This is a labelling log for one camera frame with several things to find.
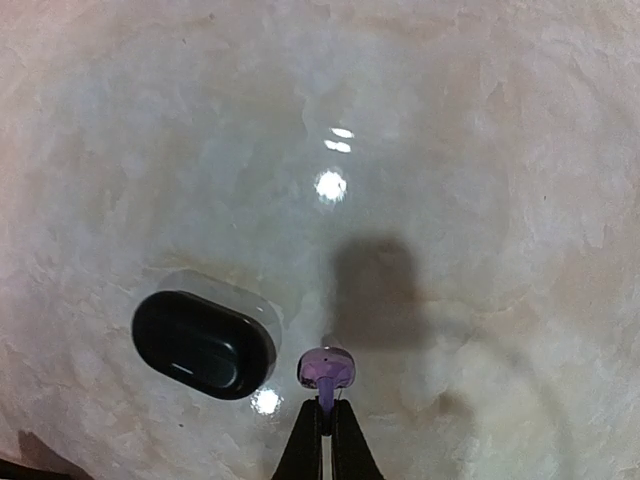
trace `purple object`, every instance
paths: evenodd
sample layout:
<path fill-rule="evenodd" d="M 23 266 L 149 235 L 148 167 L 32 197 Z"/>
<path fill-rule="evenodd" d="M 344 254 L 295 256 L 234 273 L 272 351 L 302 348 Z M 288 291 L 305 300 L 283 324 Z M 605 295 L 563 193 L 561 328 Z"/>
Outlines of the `purple object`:
<path fill-rule="evenodd" d="M 355 378 L 353 357 L 341 348 L 314 348 L 298 362 L 298 381 L 305 388 L 318 389 L 318 401 L 325 417 L 331 414 L 334 390 L 350 386 Z"/>

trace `purple knob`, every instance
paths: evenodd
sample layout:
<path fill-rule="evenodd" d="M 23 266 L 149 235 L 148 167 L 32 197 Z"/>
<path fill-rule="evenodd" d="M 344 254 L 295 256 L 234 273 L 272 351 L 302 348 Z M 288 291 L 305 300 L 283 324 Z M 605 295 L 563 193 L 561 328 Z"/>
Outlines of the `purple knob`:
<path fill-rule="evenodd" d="M 305 388 L 317 389 L 322 411 L 328 417 L 334 401 L 334 390 L 350 386 L 356 378 L 353 357 L 341 348 L 314 348 L 298 362 L 298 381 Z"/>

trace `glossy white surface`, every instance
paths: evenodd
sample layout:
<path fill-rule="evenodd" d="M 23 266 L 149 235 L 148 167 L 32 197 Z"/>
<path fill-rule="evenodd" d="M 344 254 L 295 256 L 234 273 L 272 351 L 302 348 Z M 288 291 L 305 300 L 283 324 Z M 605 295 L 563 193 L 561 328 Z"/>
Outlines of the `glossy white surface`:
<path fill-rule="evenodd" d="M 388 478 L 640 478 L 632 2 L 0 6 L 0 448 L 269 478 L 323 338 Z M 190 268 L 282 307 L 224 403 L 135 353 Z"/>

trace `black oval object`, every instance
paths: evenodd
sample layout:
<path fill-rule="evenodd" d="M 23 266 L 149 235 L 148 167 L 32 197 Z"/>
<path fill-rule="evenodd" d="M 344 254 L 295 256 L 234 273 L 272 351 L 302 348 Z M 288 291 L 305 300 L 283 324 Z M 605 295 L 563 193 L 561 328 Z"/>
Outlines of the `black oval object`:
<path fill-rule="evenodd" d="M 251 395 L 274 360 L 262 325 L 188 292 L 146 298 L 133 316 L 132 334 L 151 368 L 223 400 Z"/>

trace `marble surface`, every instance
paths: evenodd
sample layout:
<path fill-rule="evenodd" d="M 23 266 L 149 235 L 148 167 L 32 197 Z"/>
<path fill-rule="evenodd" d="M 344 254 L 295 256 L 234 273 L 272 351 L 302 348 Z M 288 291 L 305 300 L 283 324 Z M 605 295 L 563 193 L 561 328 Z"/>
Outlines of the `marble surface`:
<path fill-rule="evenodd" d="M 267 479 L 324 340 L 390 479 L 640 479 L 638 52 L 625 0 L 3 2 L 0 451 Z M 281 308 L 251 398 L 134 351 L 183 268 Z"/>

